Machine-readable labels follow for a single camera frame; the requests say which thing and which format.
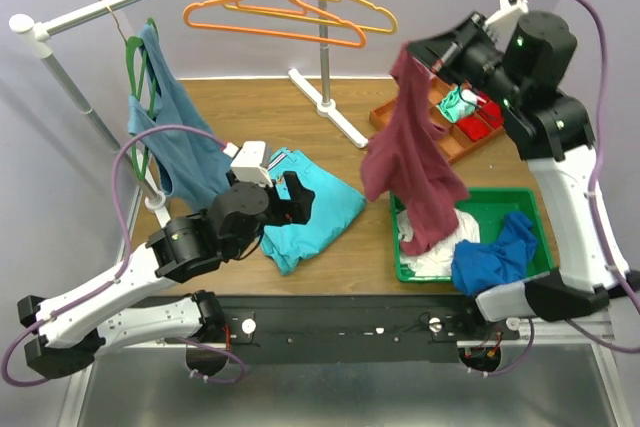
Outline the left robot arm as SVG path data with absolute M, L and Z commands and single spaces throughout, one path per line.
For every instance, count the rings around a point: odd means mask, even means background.
M 240 261 L 267 226 L 305 225 L 315 194 L 297 174 L 283 175 L 287 197 L 274 185 L 233 180 L 230 189 L 197 213 L 170 220 L 123 260 L 54 298 L 29 295 L 18 314 L 30 341 L 27 366 L 44 380 L 63 378 L 117 348 L 164 338 L 209 342 L 226 325 L 211 292 L 141 307 L 154 293 Z

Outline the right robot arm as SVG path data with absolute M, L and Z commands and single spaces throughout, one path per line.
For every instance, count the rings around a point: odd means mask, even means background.
M 543 195 L 559 249 L 558 267 L 476 296 L 476 305 L 459 317 L 471 338 L 485 337 L 509 317 L 590 316 L 627 288 L 639 289 L 639 273 L 617 248 L 601 191 L 589 182 L 596 150 L 588 112 L 558 87 L 576 47 L 568 24 L 544 11 L 521 15 L 504 51 L 477 12 L 408 45 L 439 79 L 467 83 L 501 108 L 504 129 Z

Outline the maroon tank top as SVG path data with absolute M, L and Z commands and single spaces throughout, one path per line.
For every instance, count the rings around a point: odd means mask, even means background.
M 439 149 L 445 131 L 430 117 L 431 72 L 402 46 L 390 74 L 398 86 L 391 120 L 369 140 L 360 174 L 368 201 L 391 192 L 403 203 L 413 236 L 401 249 L 418 256 L 454 233 L 456 204 L 470 193 Z

